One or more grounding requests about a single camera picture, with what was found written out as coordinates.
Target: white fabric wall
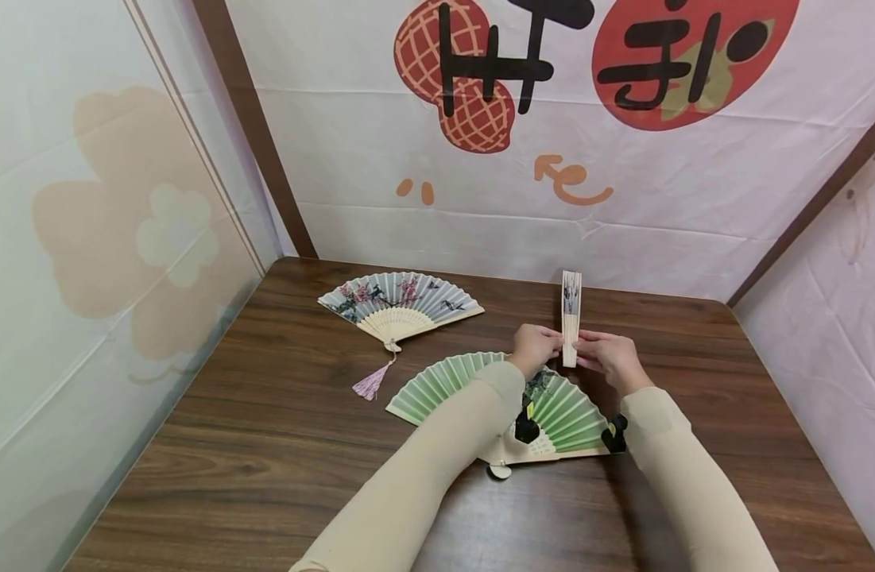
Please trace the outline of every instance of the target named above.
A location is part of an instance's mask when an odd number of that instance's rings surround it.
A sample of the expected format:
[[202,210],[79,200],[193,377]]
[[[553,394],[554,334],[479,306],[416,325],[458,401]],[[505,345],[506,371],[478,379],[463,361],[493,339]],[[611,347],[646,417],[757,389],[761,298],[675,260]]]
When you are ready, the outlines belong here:
[[[613,6],[599,0],[587,29],[546,22],[541,55],[556,71],[516,116],[509,149],[468,153],[397,74],[394,37],[418,4],[228,2],[322,258],[538,281],[572,269],[592,287],[727,300],[875,120],[875,0],[852,10],[799,2],[750,90],[662,132],[622,124],[596,95],[594,42]],[[498,25],[500,54],[525,55],[529,14],[478,4]],[[643,14],[663,4],[634,5]],[[517,100],[521,83],[505,85]],[[613,187],[613,196],[588,207],[558,200],[550,180],[533,179],[544,154],[586,168],[572,193]],[[411,194],[397,196],[406,179]]]
[[260,277],[123,1],[0,0],[0,572],[61,568]]
[[875,547],[874,161],[736,312]]
[[137,0],[262,264],[297,251],[253,159],[191,0]]

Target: hand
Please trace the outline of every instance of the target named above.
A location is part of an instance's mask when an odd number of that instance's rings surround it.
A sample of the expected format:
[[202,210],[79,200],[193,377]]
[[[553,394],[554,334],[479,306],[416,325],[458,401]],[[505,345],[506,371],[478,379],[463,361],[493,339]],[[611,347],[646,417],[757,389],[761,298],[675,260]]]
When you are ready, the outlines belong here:
[[513,354],[507,361],[513,363],[527,380],[532,378],[546,361],[561,354],[564,337],[561,332],[545,326],[523,324],[513,336]]
[[634,340],[601,331],[581,330],[574,342],[577,365],[606,375],[606,383],[624,397],[638,389],[653,386],[637,359]]

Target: green folding fan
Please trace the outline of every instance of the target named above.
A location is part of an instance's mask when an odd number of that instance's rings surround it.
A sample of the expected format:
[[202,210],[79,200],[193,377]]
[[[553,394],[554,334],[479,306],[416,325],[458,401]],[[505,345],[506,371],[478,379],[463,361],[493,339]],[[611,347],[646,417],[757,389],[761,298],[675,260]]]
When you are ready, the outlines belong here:
[[[501,361],[502,353],[464,354],[447,357],[427,367],[396,393],[385,410],[412,425],[420,426],[425,417],[465,387],[487,364]],[[599,408],[572,384],[551,369],[542,368],[526,386],[524,404],[532,402],[532,420],[539,435],[526,444],[516,438],[516,424],[499,435],[479,454],[493,474],[508,477],[508,465],[550,462],[561,458],[607,455],[603,433],[610,424]]]

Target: person's left hand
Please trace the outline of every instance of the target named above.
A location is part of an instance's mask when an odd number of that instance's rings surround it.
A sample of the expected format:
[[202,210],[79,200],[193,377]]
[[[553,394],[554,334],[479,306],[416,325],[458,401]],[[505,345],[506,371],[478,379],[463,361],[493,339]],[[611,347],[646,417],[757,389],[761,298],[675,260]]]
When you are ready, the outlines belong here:
[[507,361],[513,363],[528,380],[546,361],[561,354],[563,344],[561,332],[545,326],[523,324],[513,336],[513,354]]

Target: fan with floral painting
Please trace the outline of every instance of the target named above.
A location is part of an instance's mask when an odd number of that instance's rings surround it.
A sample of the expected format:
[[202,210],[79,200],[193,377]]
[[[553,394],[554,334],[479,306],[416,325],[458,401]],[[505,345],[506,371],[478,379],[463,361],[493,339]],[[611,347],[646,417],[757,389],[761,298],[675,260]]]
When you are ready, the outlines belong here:
[[318,300],[342,318],[400,351],[401,339],[481,314],[465,290],[418,272],[383,272],[349,280]]

